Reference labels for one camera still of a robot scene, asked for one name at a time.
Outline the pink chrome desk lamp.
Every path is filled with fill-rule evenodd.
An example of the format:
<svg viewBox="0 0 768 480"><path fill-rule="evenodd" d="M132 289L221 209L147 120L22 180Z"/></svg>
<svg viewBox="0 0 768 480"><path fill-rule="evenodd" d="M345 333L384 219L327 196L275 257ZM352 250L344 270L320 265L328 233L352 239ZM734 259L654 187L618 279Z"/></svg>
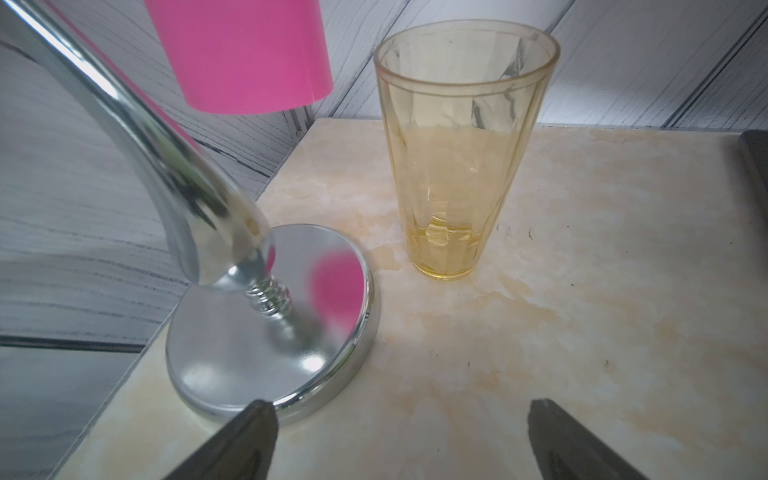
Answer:
<svg viewBox="0 0 768 480"><path fill-rule="evenodd" d="M358 373L379 325L358 245L314 224L271 227L243 188L63 14L5 1L1 21L130 161L190 286L165 356L179 396L210 416L261 400L281 424L332 401Z"/></svg>

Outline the black computer monitor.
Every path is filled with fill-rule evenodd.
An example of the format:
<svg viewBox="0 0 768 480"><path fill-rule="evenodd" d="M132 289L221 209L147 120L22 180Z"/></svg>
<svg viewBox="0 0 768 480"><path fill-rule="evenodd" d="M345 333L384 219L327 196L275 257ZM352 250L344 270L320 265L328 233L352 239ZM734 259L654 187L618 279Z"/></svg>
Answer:
<svg viewBox="0 0 768 480"><path fill-rule="evenodd" d="M747 130L739 136L739 148L764 217L768 210L768 133Z"/></svg>

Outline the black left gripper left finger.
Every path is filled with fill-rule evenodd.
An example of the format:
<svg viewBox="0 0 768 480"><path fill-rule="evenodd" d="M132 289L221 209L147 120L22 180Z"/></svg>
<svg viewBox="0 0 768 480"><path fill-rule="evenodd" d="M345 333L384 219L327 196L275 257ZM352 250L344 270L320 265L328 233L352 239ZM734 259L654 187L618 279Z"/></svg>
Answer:
<svg viewBox="0 0 768 480"><path fill-rule="evenodd" d="M278 431L273 404L255 400L165 479L266 479Z"/></svg>

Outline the amber plastic tumbler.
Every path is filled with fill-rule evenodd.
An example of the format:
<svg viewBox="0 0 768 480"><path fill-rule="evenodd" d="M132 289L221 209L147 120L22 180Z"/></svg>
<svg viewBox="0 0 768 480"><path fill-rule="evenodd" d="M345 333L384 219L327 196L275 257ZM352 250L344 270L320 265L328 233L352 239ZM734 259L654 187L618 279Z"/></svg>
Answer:
<svg viewBox="0 0 768 480"><path fill-rule="evenodd" d="M547 32L501 20L413 27L374 54L411 262L468 274L495 227L560 58Z"/></svg>

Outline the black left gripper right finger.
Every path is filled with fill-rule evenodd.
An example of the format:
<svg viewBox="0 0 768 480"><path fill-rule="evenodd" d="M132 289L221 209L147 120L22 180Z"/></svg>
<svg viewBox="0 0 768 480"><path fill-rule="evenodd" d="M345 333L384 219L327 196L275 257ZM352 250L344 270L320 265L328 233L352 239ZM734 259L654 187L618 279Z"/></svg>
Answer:
<svg viewBox="0 0 768 480"><path fill-rule="evenodd" d="M532 400L527 423L543 479L647 479L554 400Z"/></svg>

